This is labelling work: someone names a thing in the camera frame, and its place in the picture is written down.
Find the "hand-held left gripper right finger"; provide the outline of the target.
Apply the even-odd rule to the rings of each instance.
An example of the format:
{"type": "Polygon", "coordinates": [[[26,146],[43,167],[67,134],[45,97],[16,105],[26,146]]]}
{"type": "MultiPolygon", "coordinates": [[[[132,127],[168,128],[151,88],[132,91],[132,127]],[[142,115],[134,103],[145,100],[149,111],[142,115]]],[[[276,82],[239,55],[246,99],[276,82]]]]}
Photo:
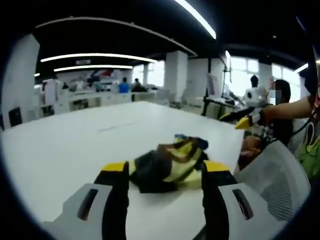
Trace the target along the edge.
{"type": "Polygon", "coordinates": [[[253,189],[237,183],[223,163],[203,162],[201,187],[207,240],[272,240],[287,223],[253,189]]]}

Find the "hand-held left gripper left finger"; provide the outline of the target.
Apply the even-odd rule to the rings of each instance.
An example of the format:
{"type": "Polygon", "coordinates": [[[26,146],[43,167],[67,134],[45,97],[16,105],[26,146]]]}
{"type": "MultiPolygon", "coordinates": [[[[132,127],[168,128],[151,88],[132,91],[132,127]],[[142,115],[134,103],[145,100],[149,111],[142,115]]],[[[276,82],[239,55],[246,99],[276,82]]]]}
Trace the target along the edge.
{"type": "Polygon", "coordinates": [[[129,163],[104,166],[62,205],[61,214],[42,228],[56,240],[124,240],[129,206],[129,163]]]}

